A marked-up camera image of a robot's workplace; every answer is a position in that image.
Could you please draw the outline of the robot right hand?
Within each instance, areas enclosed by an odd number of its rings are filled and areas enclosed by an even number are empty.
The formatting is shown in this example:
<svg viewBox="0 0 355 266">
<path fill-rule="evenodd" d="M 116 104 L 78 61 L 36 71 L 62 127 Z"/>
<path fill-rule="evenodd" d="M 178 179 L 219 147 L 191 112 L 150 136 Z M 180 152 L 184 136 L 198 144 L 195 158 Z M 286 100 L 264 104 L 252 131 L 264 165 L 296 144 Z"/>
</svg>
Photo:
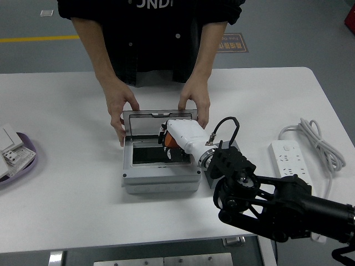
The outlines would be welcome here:
<svg viewBox="0 0 355 266">
<path fill-rule="evenodd" d="M 199 167 L 213 155 L 216 145 L 196 120 L 170 119 L 160 127 L 158 143 L 170 160 L 177 161 L 182 152 L 192 155 Z"/>
</svg>

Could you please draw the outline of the person's left hand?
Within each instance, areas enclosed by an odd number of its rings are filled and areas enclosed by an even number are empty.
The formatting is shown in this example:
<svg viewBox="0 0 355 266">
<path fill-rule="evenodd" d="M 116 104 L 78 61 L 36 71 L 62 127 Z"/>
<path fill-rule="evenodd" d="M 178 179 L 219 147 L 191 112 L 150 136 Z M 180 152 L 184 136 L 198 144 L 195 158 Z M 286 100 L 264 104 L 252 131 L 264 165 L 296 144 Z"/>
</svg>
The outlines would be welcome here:
<svg viewBox="0 0 355 266">
<path fill-rule="evenodd" d="M 178 103 L 179 110 L 185 110 L 187 101 L 191 100 L 197 108 L 197 121 L 204 129 L 209 122 L 210 97 L 207 88 L 207 79 L 200 76 L 191 76 L 185 83 Z"/>
</svg>

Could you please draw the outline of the person's right hand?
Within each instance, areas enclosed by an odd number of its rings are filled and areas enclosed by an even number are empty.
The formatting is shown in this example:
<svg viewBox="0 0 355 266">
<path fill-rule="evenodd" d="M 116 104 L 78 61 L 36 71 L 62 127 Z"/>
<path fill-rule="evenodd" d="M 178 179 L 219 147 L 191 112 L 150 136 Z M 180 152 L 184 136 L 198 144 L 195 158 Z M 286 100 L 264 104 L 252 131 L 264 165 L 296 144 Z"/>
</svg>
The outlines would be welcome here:
<svg viewBox="0 0 355 266">
<path fill-rule="evenodd" d="M 110 115 L 110 124 L 114 128 L 121 147 L 124 145 L 126 131 L 123 127 L 124 121 L 121 119 L 124 105 L 129 103 L 131 109 L 138 111 L 139 103 L 129 87 L 119 79 L 113 79 L 102 85 L 106 98 L 106 105 Z"/>
</svg>

